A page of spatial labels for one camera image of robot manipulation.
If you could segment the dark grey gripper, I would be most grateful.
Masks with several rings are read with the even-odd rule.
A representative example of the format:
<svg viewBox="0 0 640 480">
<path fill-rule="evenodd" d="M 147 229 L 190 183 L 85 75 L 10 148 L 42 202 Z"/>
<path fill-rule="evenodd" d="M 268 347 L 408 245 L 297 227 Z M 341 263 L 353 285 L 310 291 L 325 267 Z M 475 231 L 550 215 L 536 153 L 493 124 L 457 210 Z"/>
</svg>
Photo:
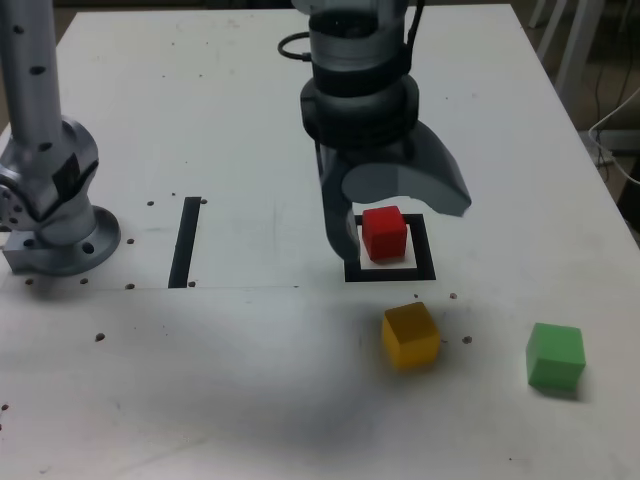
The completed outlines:
<svg viewBox="0 0 640 480">
<path fill-rule="evenodd" d="M 351 201 L 372 204 L 409 197 L 439 214 L 454 217 L 463 216 L 472 203 L 454 157 L 422 123 L 388 146 L 346 150 L 315 142 L 315 153 L 322 176 L 327 240 L 344 261 L 355 261 L 360 256 Z M 346 165 L 346 175 L 343 169 L 333 169 L 338 163 Z"/>
</svg>

